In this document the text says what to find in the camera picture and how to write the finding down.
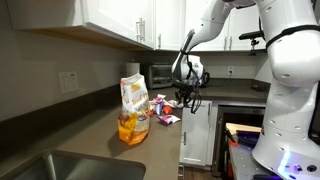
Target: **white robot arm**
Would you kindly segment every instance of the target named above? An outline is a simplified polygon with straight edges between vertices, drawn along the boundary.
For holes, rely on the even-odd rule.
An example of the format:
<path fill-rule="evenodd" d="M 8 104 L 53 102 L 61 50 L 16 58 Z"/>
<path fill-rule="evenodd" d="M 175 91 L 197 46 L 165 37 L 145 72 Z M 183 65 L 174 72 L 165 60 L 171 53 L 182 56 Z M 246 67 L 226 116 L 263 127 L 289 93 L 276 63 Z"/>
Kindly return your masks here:
<path fill-rule="evenodd" d="M 199 80 L 203 66 L 197 65 L 200 61 L 190 65 L 190 50 L 217 37 L 233 7 L 253 3 L 259 9 L 274 78 L 252 155 L 284 179 L 320 179 L 320 147 L 308 138 L 320 80 L 320 28 L 310 0 L 212 0 L 200 28 L 189 32 L 172 66 L 173 76 Z M 191 66 L 200 68 L 190 75 Z"/>

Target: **kitchen counter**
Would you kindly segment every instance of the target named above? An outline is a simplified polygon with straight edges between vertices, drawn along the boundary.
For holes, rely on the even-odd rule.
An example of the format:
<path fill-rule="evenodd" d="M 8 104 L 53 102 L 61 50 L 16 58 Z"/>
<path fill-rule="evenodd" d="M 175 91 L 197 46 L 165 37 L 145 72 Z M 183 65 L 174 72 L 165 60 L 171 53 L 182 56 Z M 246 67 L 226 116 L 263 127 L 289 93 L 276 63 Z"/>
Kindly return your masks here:
<path fill-rule="evenodd" d="M 174 99 L 175 88 L 149 90 L 152 99 L 157 94 Z M 266 93 L 252 90 L 248 84 L 227 84 L 209 86 L 200 90 L 203 100 L 235 100 L 265 102 Z M 150 131 L 146 139 L 128 146 L 118 138 L 117 117 L 121 106 L 111 109 L 97 109 L 75 123 L 59 130 L 50 137 L 34 143 L 5 161 L 0 162 L 0 177 L 17 164 L 46 149 L 58 149 L 102 157 L 112 157 L 139 161 L 146 165 L 146 180 L 177 179 L 181 140 L 181 121 L 164 126 L 157 117 L 150 120 Z M 174 109 L 173 114 L 182 116 L 182 109 Z"/>

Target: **kitchen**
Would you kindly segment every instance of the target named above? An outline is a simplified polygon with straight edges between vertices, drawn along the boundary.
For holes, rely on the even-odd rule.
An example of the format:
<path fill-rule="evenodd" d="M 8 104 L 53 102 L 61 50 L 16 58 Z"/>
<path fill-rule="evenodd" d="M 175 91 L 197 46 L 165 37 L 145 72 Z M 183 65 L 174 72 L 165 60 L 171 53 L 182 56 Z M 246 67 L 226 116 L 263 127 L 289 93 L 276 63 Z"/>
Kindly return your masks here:
<path fill-rule="evenodd" d="M 184 12 L 185 5 L 183 4 L 185 1 L 179 1 L 178 4 L 181 8 L 181 12 Z M 113 117 L 110 121 L 116 121 L 117 119 L 117 109 L 112 108 L 112 106 L 116 105 L 114 98 L 112 95 L 119 95 L 120 102 L 120 92 L 118 92 L 119 81 L 122 76 L 121 69 L 123 69 L 123 64 L 127 62 L 131 62 L 132 59 L 135 59 L 139 62 L 162 62 L 162 63 L 170 63 L 172 64 L 176 58 L 177 50 L 180 48 L 181 41 L 183 41 L 183 33 L 179 33 L 182 29 L 179 30 L 177 28 L 178 34 L 181 35 L 179 37 L 178 45 L 174 47 L 169 47 L 170 51 L 165 51 L 160 48 L 160 50 L 152 50 L 148 45 L 140 45 L 137 43 L 132 43 L 133 40 L 128 40 L 130 43 L 123 43 L 120 40 L 115 40 L 112 45 L 103 46 L 100 43 L 92 43 L 92 41 L 88 40 L 74 40 L 74 38 L 61 38 L 55 36 L 48 36 L 45 34 L 21 31 L 21 30 L 13 30 L 12 22 L 10 18 L 9 9 L 7 6 L 6 0 L 0 1 L 0 31 L 1 31 L 1 84 L 2 88 L 0 91 L 0 102 L 1 102 L 1 113 L 0 113 L 0 121 L 5 122 L 5 120 L 19 120 L 19 116 L 23 116 L 25 114 L 43 110 L 46 107 L 50 106 L 60 106 L 65 101 L 78 99 L 81 103 L 85 102 L 88 107 L 82 107 L 80 111 L 83 110 L 83 114 L 81 112 L 77 112 L 77 110 L 67 109 L 67 112 L 73 112 L 76 115 L 72 114 L 60 114 L 58 116 L 61 119 L 66 118 L 74 118 L 76 119 L 72 126 L 67 123 L 58 123 L 61 125 L 57 125 L 57 129 L 62 128 L 62 131 L 69 132 L 73 131 L 75 134 L 82 131 L 104 131 L 104 127 L 109 124 L 105 121 L 102 121 L 103 117 L 108 114 L 108 117 Z M 181 20 L 181 26 L 184 27 L 184 21 Z M 151 35 L 153 37 L 153 42 L 159 43 L 156 41 L 158 36 L 155 33 Z M 228 66 L 234 66 L 235 73 L 232 76 L 234 79 L 257 79 L 261 80 L 261 77 L 265 76 L 265 72 L 259 71 L 261 67 L 263 67 L 266 63 L 267 56 L 265 54 L 259 54 L 257 56 L 248 56 L 250 44 L 247 45 L 246 51 L 229 51 L 222 52 L 218 50 L 217 52 L 206 50 L 204 52 L 198 53 L 201 55 L 201 61 L 205 65 L 208 72 L 210 72 L 212 78 L 228 78 L 228 74 L 226 73 Z M 79 79 L 79 89 L 70 93 L 62 94 L 60 91 L 60 83 L 58 78 L 59 72 L 67 72 L 67 71 L 76 71 Z M 104 97 L 102 100 L 108 102 L 104 102 L 104 111 L 98 111 L 95 114 L 90 114 L 93 112 L 93 107 L 90 106 L 91 102 L 90 98 L 81 99 L 84 95 L 89 95 L 94 92 L 101 92 L 104 94 L 104 90 L 107 89 L 107 97 Z M 168 98 L 174 98 L 174 94 L 172 91 L 163 89 L 162 91 L 150 91 L 150 98 L 154 97 L 156 93 L 163 93 L 168 96 Z M 229 95 L 232 97 L 236 90 L 230 91 Z M 77 118 L 82 118 L 81 122 L 77 123 Z M 14 166 L 14 161 L 17 159 L 26 158 L 26 155 L 33 154 L 34 152 L 49 148 L 56 148 L 59 146 L 63 146 L 65 150 L 69 148 L 72 150 L 74 146 L 79 146 L 78 149 L 89 149 L 88 151 L 96 152 L 93 155 L 101 155 L 105 156 L 106 152 L 101 152 L 98 150 L 101 146 L 106 146 L 106 138 L 105 137 L 91 137 L 88 138 L 97 139 L 96 142 L 92 142 L 93 144 L 88 147 L 88 144 L 81 142 L 83 139 L 79 136 L 75 137 L 74 134 L 70 133 L 62 133 L 52 135 L 54 130 L 51 130 L 51 134 L 42 132 L 41 129 L 32 129 L 32 124 L 36 125 L 39 121 L 29 119 L 24 123 L 24 121 L 18 121 L 16 124 L 10 124 L 9 127 L 13 127 L 12 129 L 7 130 L 9 134 L 17 135 L 16 137 L 24 137 L 25 139 L 14 139 L 14 142 L 7 142 L 10 140 L 10 137 L 6 136 L 6 134 L 2 134 L 1 141 L 5 143 L 1 143 L 1 153 L 3 156 L 0 157 L 1 170 L 0 176 L 5 173 L 9 169 L 9 165 Z M 50 119 L 50 125 L 55 125 L 55 119 Z M 154 134 L 153 136 L 160 136 L 162 133 L 165 133 L 169 130 L 170 134 L 167 134 L 165 137 L 170 138 L 173 136 L 175 138 L 180 138 L 181 133 L 181 125 L 178 126 L 176 124 L 169 126 L 168 129 L 163 128 L 157 132 L 159 134 Z M 22 132 L 28 132 L 27 128 L 32 129 L 29 133 L 33 133 L 30 135 L 31 137 L 25 135 L 18 135 L 19 129 L 24 129 Z M 36 137 L 34 135 L 34 131 L 39 131 L 43 134 L 46 134 L 43 138 Z M 104 136 L 111 136 L 113 141 L 109 141 L 108 147 L 115 150 L 126 151 L 131 149 L 130 147 L 124 146 L 124 144 L 120 144 L 118 142 L 117 137 L 113 137 L 114 132 L 104 134 Z M 73 142 L 65 142 L 66 139 L 73 139 Z M 159 147 L 151 147 L 152 143 L 150 143 L 150 149 L 158 149 Z M 167 143 L 169 147 L 172 148 L 172 151 L 179 150 L 180 144 L 175 144 L 174 142 L 162 142 Z M 15 149 L 15 147 L 19 147 L 21 149 L 25 148 L 25 151 L 21 151 L 21 149 Z M 148 164 L 152 164 L 151 162 L 156 162 L 159 157 L 150 156 L 150 159 L 146 161 L 150 161 Z M 130 159 L 130 155 L 125 154 L 122 157 L 123 159 Z M 170 155 L 168 153 L 168 157 L 178 161 L 178 154 L 176 156 Z M 178 173 L 178 165 L 177 164 L 166 164 L 169 167 L 172 167 L 171 170 L 167 170 L 166 167 L 161 166 L 163 171 L 169 171 L 171 173 Z M 161 175 L 165 174 L 164 172 L 158 172 L 158 174 L 154 175 L 152 179 L 170 179 L 166 177 L 161 177 Z M 150 170 L 148 170 L 147 166 L 147 177 L 152 177 L 150 174 Z"/>

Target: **sink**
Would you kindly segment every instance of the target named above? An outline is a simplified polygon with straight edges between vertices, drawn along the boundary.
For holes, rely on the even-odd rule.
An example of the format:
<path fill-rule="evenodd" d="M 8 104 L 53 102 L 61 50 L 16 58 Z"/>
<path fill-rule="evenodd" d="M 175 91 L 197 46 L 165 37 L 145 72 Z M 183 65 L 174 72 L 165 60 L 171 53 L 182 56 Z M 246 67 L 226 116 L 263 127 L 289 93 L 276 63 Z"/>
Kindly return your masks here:
<path fill-rule="evenodd" d="M 0 179 L 14 180 L 142 180 L 144 164 L 64 151 L 40 153 Z"/>

